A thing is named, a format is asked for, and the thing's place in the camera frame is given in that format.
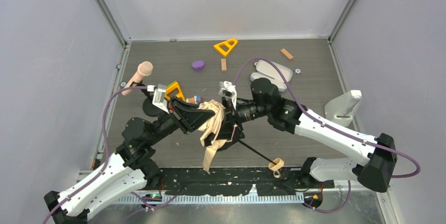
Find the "beige folding umbrella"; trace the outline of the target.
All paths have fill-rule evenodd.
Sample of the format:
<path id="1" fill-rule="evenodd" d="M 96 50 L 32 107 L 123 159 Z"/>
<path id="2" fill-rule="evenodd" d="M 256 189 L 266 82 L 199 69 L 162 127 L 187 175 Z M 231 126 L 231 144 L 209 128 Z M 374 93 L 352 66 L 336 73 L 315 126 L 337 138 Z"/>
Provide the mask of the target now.
<path id="1" fill-rule="evenodd" d="M 234 144 L 236 129 L 241 129 L 239 126 L 231 126 L 230 136 L 223 136 L 222 139 L 217 139 L 219 133 L 222 132 L 222 123 L 224 122 L 225 107 L 223 104 L 211 100 L 205 101 L 199 105 L 199 109 L 213 111 L 215 114 L 203 123 L 198 130 L 202 131 L 200 137 L 200 142 L 203 147 L 205 147 L 205 154 L 202 163 L 202 169 L 210 174 L 210 165 L 215 157 L 218 150 L 223 150 L 225 144 Z"/>

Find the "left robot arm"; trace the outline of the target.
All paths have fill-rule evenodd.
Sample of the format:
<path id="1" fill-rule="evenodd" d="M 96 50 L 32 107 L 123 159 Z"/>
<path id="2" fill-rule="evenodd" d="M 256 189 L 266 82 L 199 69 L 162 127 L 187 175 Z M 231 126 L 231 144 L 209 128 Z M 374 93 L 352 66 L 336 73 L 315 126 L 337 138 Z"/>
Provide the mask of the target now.
<path id="1" fill-rule="evenodd" d="M 181 99 L 144 104 L 154 122 L 135 117 L 123 131 L 124 141 L 97 169 L 70 188 L 50 191 L 44 197 L 54 223 L 88 223 L 119 198 L 145 188 L 155 187 L 162 178 L 152 160 L 153 145 L 176 130 L 204 133 L 203 140 L 214 139 L 225 117 L 225 107 L 214 100 L 191 104 Z"/>

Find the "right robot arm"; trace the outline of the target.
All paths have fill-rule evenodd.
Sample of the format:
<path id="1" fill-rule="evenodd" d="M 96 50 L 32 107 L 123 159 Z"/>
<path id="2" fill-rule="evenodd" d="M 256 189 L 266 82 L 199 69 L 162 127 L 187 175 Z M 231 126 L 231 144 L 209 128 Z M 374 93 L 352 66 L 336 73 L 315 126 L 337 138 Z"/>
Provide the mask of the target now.
<path id="1" fill-rule="evenodd" d="M 251 100 L 237 97 L 231 82 L 219 83 L 226 108 L 218 139 L 240 142 L 242 125 L 261 117 L 279 131 L 316 140 L 345 155 L 345 158 L 309 157 L 302 165 L 306 185 L 327 180 L 352 180 L 375 192 L 386 192 L 397 163 L 394 139 L 381 133 L 365 135 L 333 123 L 294 100 L 281 97 L 277 86 L 266 78 L 251 82 Z"/>

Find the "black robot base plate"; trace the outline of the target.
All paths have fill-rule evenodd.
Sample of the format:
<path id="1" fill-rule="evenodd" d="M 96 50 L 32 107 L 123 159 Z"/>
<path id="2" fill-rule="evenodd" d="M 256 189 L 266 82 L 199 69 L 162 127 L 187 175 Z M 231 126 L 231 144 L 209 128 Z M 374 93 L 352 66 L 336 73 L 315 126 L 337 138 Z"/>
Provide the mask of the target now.
<path id="1" fill-rule="evenodd" d="M 252 189 L 259 196 L 288 196 L 333 187 L 332 180 L 312 180 L 298 168 L 285 167 L 276 178 L 268 168 L 245 167 L 213 168 L 210 173 L 200 168 L 162 168 L 143 189 L 164 191 L 171 196 L 245 196 Z"/>

